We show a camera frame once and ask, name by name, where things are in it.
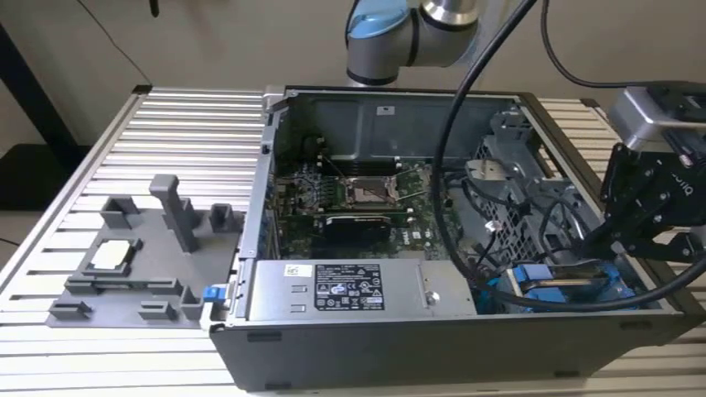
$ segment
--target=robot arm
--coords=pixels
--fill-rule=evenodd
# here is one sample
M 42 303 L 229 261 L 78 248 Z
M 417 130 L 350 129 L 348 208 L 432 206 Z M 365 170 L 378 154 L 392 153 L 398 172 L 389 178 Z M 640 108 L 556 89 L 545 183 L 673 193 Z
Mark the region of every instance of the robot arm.
M 353 85 L 384 86 L 402 66 L 448 67 L 476 55 L 504 20 L 505 1 L 361 0 L 348 23 L 348 75 Z
M 661 261 L 693 262 L 703 238 L 675 227 L 706 224 L 706 85 L 630 87 L 609 114 L 624 140 L 614 146 L 601 187 L 606 222 L 588 235 L 584 255 L 609 258 L 616 249 Z

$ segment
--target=sticker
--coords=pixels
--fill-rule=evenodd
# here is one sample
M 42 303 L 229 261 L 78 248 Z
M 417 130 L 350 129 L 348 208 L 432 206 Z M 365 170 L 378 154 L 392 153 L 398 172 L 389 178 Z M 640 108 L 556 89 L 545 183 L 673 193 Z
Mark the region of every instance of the sticker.
M 396 107 L 394 106 L 378 106 L 377 114 L 378 116 L 394 116 Z
M 380 265 L 317 265 L 318 310 L 385 310 Z
M 313 265 L 288 264 L 285 266 L 285 277 L 312 277 L 313 272 Z

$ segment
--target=white component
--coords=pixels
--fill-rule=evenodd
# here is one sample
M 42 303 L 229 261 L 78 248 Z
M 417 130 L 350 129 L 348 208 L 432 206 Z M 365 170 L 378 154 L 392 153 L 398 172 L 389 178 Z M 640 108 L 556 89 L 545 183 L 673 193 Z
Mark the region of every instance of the white component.
M 131 243 L 127 240 L 110 240 L 101 243 L 97 254 L 91 259 L 93 267 L 95 269 L 114 270 L 123 263 L 130 249 Z
M 313 265 L 296 265 L 292 263 L 285 265 L 285 277 L 312 277 L 313 274 Z

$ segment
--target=screw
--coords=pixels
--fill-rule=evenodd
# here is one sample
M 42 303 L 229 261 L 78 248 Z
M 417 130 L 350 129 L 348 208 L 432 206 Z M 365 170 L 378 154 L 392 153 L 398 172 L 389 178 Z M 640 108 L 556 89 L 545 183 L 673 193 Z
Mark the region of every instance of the screw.
M 688 155 L 680 156 L 680 162 L 683 163 L 685 168 L 692 168 L 695 165 L 695 162 L 692 161 L 692 158 Z

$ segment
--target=black stand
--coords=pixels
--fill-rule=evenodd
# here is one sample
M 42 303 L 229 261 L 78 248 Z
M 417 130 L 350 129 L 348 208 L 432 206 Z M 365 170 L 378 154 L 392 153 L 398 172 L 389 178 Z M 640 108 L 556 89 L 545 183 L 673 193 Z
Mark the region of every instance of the black stand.
M 0 159 L 0 209 L 43 210 L 79 166 L 86 148 L 65 124 L 0 24 L 0 77 L 47 145 L 18 145 Z

